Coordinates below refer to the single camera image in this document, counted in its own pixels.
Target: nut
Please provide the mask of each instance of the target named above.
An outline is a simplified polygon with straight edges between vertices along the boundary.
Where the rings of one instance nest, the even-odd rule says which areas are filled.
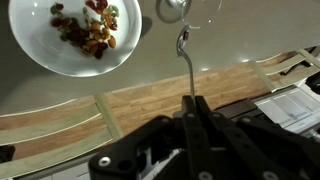
[[[90,26],[91,31],[100,31],[100,23],[92,22]]]
[[[94,39],[95,40],[102,39],[102,34],[100,34],[100,32],[94,33]]]
[[[105,26],[105,27],[109,27],[109,25],[108,25],[108,22],[107,22],[107,21],[105,21],[105,22],[104,22],[104,26]]]
[[[88,41],[86,42],[86,45],[89,46],[89,47],[94,46],[94,45],[96,45],[96,44],[98,44],[98,41],[97,41],[97,40],[94,40],[94,39],[88,40]]]
[[[106,38],[109,39],[110,36],[110,30],[108,28],[104,28],[102,30],[103,34],[106,35]]]
[[[110,13],[106,15],[106,22],[107,22],[107,27],[112,25],[112,16]]]
[[[90,52],[90,54],[94,54],[94,53],[96,53],[96,51],[98,49],[99,49],[99,46],[98,46],[98,44],[96,44],[96,45],[90,47],[89,52]]]
[[[105,40],[107,36],[105,34],[101,34],[101,39]]]
[[[103,14],[103,11],[100,10],[100,9],[97,9],[97,10],[96,10],[96,13],[99,14],[99,15],[101,15],[101,14]]]
[[[116,39],[111,35],[110,39],[108,40],[109,46],[111,48],[115,48],[116,47]]]

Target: dried fruit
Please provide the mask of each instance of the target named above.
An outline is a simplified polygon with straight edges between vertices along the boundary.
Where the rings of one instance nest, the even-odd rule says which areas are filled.
[[[75,18],[75,17],[72,17],[71,18],[71,21],[72,21],[72,23],[76,23],[76,24],[78,24],[79,22],[78,22],[78,19],[77,18]]]
[[[68,40],[68,38],[67,38],[67,32],[63,32],[63,33],[60,35],[60,39],[61,39],[62,41],[67,41],[67,40]]]
[[[95,53],[94,53],[94,57],[96,57],[97,59],[101,59],[103,55],[103,51],[101,49],[98,49]]]
[[[61,11],[64,8],[64,6],[63,6],[63,4],[57,3],[56,8],[57,8],[57,10]]]
[[[56,8],[56,6],[53,5],[53,6],[50,8],[50,12],[51,12],[52,15],[55,15],[55,14],[57,14],[57,12],[59,12],[59,11],[58,11],[58,9]]]
[[[108,7],[108,2],[107,0],[101,0],[100,2],[102,4],[102,8],[105,9],[106,7]]]
[[[62,27],[68,27],[70,23],[70,18],[64,18],[61,22]]]
[[[109,46],[113,49],[116,47],[116,39],[113,36],[110,36],[110,39],[108,40]]]
[[[82,29],[79,22],[74,17],[63,18],[61,12],[64,9],[63,4],[56,3],[50,9],[51,13],[56,16],[52,19],[51,24],[61,31],[60,38],[62,41],[70,41],[72,46],[81,48],[85,55],[94,55],[101,59],[103,52],[116,47],[116,40],[110,35],[110,29],[117,30],[117,19],[119,10],[116,6],[108,6],[107,0],[86,0],[86,6],[93,9],[101,15],[99,20],[90,18],[87,7],[82,9],[87,24],[86,29]]]
[[[77,30],[80,29],[80,26],[79,26],[79,24],[71,23],[71,24],[69,25],[69,29],[70,29],[71,31],[77,31]]]
[[[112,24],[110,26],[110,29],[116,31],[118,29],[118,25],[117,24]]]
[[[99,43],[98,44],[98,47],[99,47],[99,49],[101,49],[101,50],[106,50],[106,49],[108,49],[108,44],[107,43]]]
[[[61,24],[62,24],[62,20],[61,20],[60,18],[54,18],[54,19],[52,19],[52,21],[51,21],[51,25],[52,25],[53,27],[60,27]]]
[[[96,10],[96,5],[94,4],[94,2],[92,0],[87,1],[86,5],[88,7],[90,7],[91,9]]]
[[[88,13],[88,9],[86,7],[83,7],[82,8],[82,12],[83,12],[83,14],[87,14]]]

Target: food on plate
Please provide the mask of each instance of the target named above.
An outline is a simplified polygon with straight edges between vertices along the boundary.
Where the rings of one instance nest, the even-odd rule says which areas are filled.
[[[63,4],[56,3],[50,8],[54,16],[51,25],[61,31],[60,39],[70,41],[71,45],[81,48],[83,54],[101,59],[105,50],[116,48],[116,39],[111,31],[118,29],[119,10],[109,5],[107,0],[88,0],[86,6],[99,14],[100,20],[90,18],[87,7],[82,9],[86,27],[82,28],[74,17],[65,17],[61,12]]]

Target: wooden surface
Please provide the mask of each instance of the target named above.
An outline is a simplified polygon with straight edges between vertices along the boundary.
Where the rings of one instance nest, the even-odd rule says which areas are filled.
[[[269,92],[248,63],[197,73],[195,89],[212,109]],[[172,116],[181,109],[182,96],[188,94],[189,76],[186,75],[106,93],[105,97],[122,131],[128,134],[159,114]]]
[[[108,122],[115,126],[105,115],[108,110],[97,100],[90,96],[1,116],[0,143],[13,145],[16,151],[11,162],[0,165],[0,179],[54,166],[118,139],[117,129],[109,130]]]

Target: white plate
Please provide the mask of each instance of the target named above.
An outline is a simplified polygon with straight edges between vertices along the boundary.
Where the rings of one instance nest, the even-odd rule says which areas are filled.
[[[109,5],[116,5],[120,12],[118,30],[111,33],[117,47],[104,51],[101,60],[86,57],[79,48],[61,41],[60,32],[50,25],[50,7],[62,3],[63,14],[76,17],[84,27],[82,8],[85,7],[85,0],[10,0],[10,25],[21,48],[43,67],[69,76],[96,76],[113,70],[130,56],[139,41],[142,26],[137,0],[108,2]]]

